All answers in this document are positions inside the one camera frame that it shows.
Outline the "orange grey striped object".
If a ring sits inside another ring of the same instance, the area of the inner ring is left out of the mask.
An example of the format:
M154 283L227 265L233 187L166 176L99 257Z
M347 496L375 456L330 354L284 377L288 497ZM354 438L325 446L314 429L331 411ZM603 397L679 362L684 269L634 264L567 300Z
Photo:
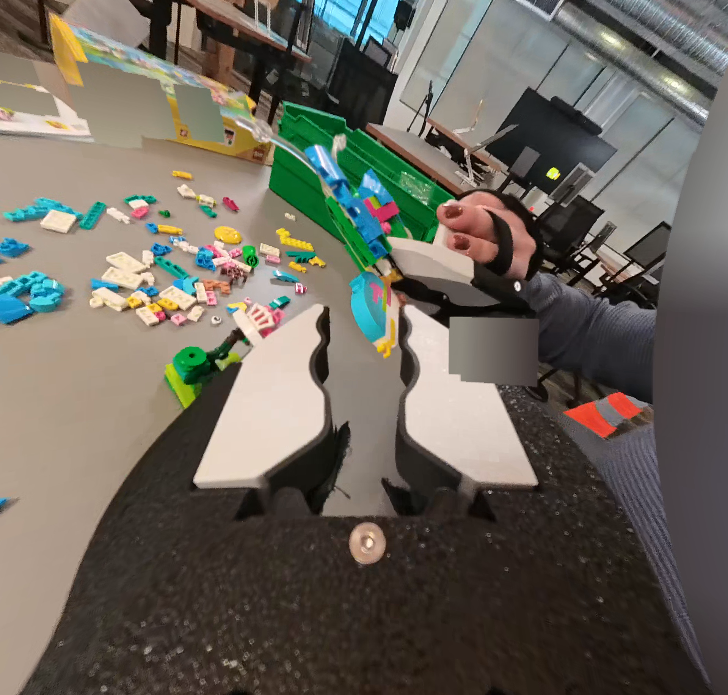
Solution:
M563 416L600 439L615 439L654 422L649 404L621 392L567 409Z

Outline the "person's dark knit sweater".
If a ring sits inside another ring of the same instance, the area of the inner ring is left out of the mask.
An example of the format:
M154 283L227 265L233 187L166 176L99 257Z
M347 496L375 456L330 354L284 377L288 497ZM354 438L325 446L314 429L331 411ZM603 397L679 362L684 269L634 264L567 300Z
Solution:
M630 519L681 643L711 687L672 550L651 417L646 422L629 423L605 439L567 415L561 416L561 424Z

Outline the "black office chair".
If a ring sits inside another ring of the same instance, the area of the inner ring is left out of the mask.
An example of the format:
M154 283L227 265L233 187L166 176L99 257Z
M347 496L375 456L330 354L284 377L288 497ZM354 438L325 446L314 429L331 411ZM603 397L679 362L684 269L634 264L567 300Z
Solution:
M587 234L604 214L604 210L583 198L575 197L567 205L553 203L536 219L543 240L543 258L551 263L551 273L564 272L569 258L581 247Z

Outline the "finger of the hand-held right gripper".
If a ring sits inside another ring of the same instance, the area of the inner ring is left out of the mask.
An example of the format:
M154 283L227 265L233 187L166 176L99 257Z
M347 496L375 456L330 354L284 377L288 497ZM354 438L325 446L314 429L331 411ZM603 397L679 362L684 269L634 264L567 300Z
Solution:
M462 308L486 308L500 303L470 283L441 281L441 292L447 296L450 304Z
M472 287L475 263L444 245L428 244L405 237L389 239L389 262L399 282L415 281L427 287L450 282Z

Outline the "yellow lego set box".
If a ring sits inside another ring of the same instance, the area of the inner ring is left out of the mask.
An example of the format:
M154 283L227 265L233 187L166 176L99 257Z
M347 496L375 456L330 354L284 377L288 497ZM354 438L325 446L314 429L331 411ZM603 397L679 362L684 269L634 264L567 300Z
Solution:
M253 118L244 94L127 46L50 17L55 62L79 117L97 143L140 147L176 142L265 163L269 144L244 122Z

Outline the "green lego plant model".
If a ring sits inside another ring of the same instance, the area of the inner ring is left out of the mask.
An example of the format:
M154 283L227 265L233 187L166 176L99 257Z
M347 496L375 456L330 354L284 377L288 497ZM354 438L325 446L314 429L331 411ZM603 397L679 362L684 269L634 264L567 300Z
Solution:
M178 351L165 367L165 381L181 407L189 408L214 377L241 362L237 346L250 350L269 336L280 325L289 304L288 296L279 296L267 305L238 305L231 315L235 326L221 344L211 351L198 346Z

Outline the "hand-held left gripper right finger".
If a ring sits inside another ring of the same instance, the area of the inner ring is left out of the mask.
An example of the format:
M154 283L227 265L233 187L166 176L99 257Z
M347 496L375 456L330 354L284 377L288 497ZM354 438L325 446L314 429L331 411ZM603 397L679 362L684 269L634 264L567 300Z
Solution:
M450 373L449 330L406 305L399 344L395 464L410 489L537 488L498 387Z

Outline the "person's right hand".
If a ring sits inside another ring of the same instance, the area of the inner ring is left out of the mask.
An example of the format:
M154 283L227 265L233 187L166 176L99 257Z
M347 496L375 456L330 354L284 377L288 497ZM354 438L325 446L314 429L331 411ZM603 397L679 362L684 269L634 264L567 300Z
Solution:
M446 247L496 275L530 281L540 268L542 239L533 214L512 195L465 192L438 207L438 221L450 231Z

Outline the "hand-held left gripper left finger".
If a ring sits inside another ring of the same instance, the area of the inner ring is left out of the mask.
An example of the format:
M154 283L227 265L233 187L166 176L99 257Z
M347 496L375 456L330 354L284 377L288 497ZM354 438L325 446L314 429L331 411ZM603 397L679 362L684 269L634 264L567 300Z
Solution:
M205 489L311 496L334 467L331 399L324 387L330 310L320 303L285 322L243 358L193 477Z

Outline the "pile of loose lego bricks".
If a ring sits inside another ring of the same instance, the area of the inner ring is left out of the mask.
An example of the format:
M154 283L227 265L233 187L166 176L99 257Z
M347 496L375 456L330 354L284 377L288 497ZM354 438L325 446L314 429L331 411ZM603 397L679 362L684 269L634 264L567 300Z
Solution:
M128 212L97 201L86 212L78 212L68 205L50 198L35 199L29 205L2 212L2 218L13 224L36 223L46 232L68 235L73 231L92 232L102 217L111 217L123 226L143 220L154 209L158 199L153 195L131 195L124 199ZM116 312L133 310L145 327L159 326L168 321L180 327L196 324L208 309L218 307L218 296L223 302L229 298L236 283L243 284L251 272L263 265L273 270L272 278L281 283L291 282L296 294L304 294L306 286L296 275L280 268L281 253L274 245L243 244L241 233L230 226L214 228L214 242L201 246L190 244L182 228L169 224L146 223L145 228L156 240L144 248L139 257L125 251L110 253L105 258L108 267L100 277L90 278L90 308L110 308ZM283 247L288 247L288 269L304 273L310 267L325 267L310 243L293 239L286 228L277 230ZM172 257L175 248L193 258L195 271L210 273L200 278L176 263ZM152 270L160 270L163 280L171 281L167 288L159 289ZM42 271L32 271L17 277L2 277L2 326L17 324L33 315L54 313L63 307L67 287L58 279ZM272 315L272 320L260 320L263 336L279 324L284 315L282 308L289 299L280 297L269 304L253 304L250 299L232 302L228 313L254 310Z

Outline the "large black monitor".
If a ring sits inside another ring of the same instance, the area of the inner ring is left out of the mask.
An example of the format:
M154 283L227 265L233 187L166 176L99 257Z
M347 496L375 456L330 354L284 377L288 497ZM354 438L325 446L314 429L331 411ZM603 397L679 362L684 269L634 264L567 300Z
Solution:
M527 88L498 127L486 151L513 170L524 149L538 154L522 184L551 195L578 167L592 175L617 152L601 137L602 129L558 97L546 99Z

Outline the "round turquoise pink lego wing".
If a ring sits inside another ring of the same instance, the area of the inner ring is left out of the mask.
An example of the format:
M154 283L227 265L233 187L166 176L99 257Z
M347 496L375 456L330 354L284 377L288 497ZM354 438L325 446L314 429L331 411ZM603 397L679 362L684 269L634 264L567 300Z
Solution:
M383 359L399 338L400 303L389 283L375 272L359 273L351 282L351 314L359 330Z

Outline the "silver spiral air duct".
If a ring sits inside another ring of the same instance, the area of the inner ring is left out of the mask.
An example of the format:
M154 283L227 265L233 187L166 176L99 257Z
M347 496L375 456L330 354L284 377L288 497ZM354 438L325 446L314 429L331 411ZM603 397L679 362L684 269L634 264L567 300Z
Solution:
M566 0L550 23L705 126L726 71L727 0Z

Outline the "person's right forearm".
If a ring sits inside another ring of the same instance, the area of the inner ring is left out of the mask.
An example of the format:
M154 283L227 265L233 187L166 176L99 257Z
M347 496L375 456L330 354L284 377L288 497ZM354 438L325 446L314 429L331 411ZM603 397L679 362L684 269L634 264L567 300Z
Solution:
M539 272L524 298L540 322L539 361L653 403L656 309L612 305Z

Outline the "wooden table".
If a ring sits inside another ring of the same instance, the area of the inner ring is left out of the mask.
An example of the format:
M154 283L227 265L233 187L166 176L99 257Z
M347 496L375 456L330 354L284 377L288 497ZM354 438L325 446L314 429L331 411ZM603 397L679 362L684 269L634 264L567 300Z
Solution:
M450 194L457 196L471 188L468 182L463 180L466 172L461 169L457 158L460 154L469 152L476 143L474 139L455 134L434 119L425 122L423 136L416 132L374 123L367 124L366 133ZM432 134L443 139L446 147L456 148L456 159L450 159L439 148L429 143Z
M225 0L172 0L196 10L199 27L211 39L235 50L259 58L263 63L298 62L309 64L312 58L288 39L268 32Z

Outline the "lego instruction booklet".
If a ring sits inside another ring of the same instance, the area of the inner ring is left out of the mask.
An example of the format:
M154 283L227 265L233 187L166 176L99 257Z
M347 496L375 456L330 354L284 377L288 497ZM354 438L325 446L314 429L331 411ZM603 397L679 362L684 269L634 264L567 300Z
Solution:
M40 85L1 81L1 133L93 142L88 123Z

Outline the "green plastic bin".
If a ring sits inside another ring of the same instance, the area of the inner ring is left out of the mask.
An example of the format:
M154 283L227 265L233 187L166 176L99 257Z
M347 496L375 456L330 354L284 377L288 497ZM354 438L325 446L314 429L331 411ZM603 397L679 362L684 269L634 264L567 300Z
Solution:
M399 228L407 228L417 241L431 241L437 224L436 210L452 198L403 158L361 130L348 128L344 118L315 108L285 101L278 134L300 150L314 145L330 149L336 135L345 135L347 145L338 163L351 184L359 188L364 174L372 170L399 208ZM325 205L319 179L302 162L276 148L268 187L292 207L343 241Z

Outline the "blue green lego butterfly assembly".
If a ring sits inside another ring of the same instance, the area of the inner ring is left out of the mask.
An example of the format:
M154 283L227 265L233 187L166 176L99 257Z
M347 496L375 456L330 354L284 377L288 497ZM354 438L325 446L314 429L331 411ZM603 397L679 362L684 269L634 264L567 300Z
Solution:
M254 117L244 125L255 137L291 154L319 179L325 205L343 238L341 242L360 270L374 267L389 254L391 237L415 240L407 228L399 228L399 208L372 170L364 174L359 188L352 190L338 163L339 153L347 145L345 135L334 136L330 149L314 145L300 150ZM431 243L434 238L435 232L431 241L424 242Z

